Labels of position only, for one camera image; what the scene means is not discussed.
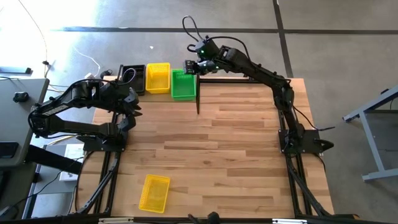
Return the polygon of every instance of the white paper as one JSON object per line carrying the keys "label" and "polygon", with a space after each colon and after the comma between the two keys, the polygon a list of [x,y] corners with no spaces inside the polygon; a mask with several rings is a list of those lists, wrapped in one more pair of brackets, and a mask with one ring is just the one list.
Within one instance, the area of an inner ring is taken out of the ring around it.
{"label": "white paper", "polygon": [[[77,159],[83,156],[83,146],[84,144],[67,144],[65,150],[65,157],[69,159]],[[78,159],[78,162],[83,162],[83,158]],[[73,181],[77,180],[76,174],[71,174],[69,172],[62,172],[60,175],[60,181]]]}

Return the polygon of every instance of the concrete floor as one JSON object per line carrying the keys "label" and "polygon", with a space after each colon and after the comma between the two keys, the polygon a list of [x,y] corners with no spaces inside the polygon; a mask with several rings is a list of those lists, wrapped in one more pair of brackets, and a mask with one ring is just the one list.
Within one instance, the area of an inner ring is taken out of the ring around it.
{"label": "concrete floor", "polygon": [[[45,32],[49,62],[55,61],[48,77],[51,84],[59,85],[70,84],[88,72],[96,73],[96,65],[78,55],[72,46],[95,58],[101,71],[117,71],[120,64],[151,62],[170,62],[172,68],[181,68],[185,59],[195,59],[195,56],[186,51],[186,45],[193,42],[182,32],[50,32],[51,28],[181,28],[181,19],[186,14],[193,16],[202,28],[278,28],[272,0],[36,0],[23,3]],[[279,6],[285,29],[398,29],[398,1],[394,0],[279,0]],[[5,3],[0,12],[0,27],[0,48],[6,52],[0,55],[0,61],[28,65],[35,69],[35,76],[41,76],[44,45],[17,2]],[[225,35],[243,40],[253,61],[286,75],[278,34]],[[241,48],[232,41],[218,43]],[[346,124],[341,117],[398,84],[398,35],[286,34],[286,43],[293,76],[305,79],[315,124],[336,126],[321,133],[322,138],[335,143],[324,156],[335,212],[356,213],[365,220],[397,222],[398,177],[366,184],[362,181],[361,175],[376,171],[376,164],[360,122]],[[398,101],[393,108],[398,108]],[[83,122],[91,121],[92,116],[93,110],[63,114],[63,118]],[[39,139],[34,143],[40,145],[45,141]],[[393,158],[390,166],[398,167],[398,152],[389,153],[388,157]],[[70,195],[40,196],[34,216],[65,214],[68,197]]]}

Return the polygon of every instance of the plastic basket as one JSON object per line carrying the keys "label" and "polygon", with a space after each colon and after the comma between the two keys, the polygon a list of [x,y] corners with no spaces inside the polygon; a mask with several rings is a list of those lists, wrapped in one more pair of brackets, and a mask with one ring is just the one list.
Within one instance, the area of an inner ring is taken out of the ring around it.
{"label": "plastic basket", "polygon": [[197,86],[193,75],[184,74],[182,69],[172,70],[172,98],[177,101],[194,100]]}
{"label": "plastic basket", "polygon": [[146,90],[152,94],[170,91],[170,64],[149,63],[146,71]]}
{"label": "plastic basket", "polygon": [[167,193],[169,192],[170,178],[158,175],[147,175],[142,189],[139,209],[164,213]]}
{"label": "plastic basket", "polygon": [[[139,95],[145,95],[145,65],[124,65],[121,70],[121,75],[129,69],[133,68],[136,70],[137,75],[133,79],[130,86],[134,89],[134,91]],[[134,74],[134,71],[127,71],[123,78],[123,82],[128,82],[131,79],[131,76]]]}

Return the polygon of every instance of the wooden tabletop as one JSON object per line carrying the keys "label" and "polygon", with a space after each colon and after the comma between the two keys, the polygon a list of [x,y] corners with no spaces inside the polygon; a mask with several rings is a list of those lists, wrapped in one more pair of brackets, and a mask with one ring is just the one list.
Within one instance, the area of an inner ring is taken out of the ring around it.
{"label": "wooden tabletop", "polygon": [[[304,80],[294,78],[291,85],[295,106],[312,120]],[[269,87],[202,83],[199,115],[195,102],[174,102],[170,95],[146,93],[139,105],[143,115],[137,117],[122,153],[112,216],[206,217],[213,211],[223,218],[294,216]],[[310,128],[299,114],[298,118]],[[94,123],[110,121],[111,113],[95,111]],[[78,188],[80,206],[98,185],[103,156],[95,152],[85,164]],[[319,158],[302,157],[309,189],[333,213]],[[147,174],[171,179],[163,214],[138,209]]]}

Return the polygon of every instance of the gray metal stand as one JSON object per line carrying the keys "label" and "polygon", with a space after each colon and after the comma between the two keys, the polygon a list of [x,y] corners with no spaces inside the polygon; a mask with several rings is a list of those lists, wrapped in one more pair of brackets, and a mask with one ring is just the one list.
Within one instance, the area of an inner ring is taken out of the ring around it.
{"label": "gray metal stand", "polygon": [[363,175],[362,178],[364,181],[398,175],[398,169],[386,170],[384,168],[379,155],[379,150],[397,150],[395,142],[398,137],[398,111],[375,110],[397,97],[398,85],[343,117],[345,122],[350,122],[355,118],[361,118],[374,160],[379,169],[377,172]]}

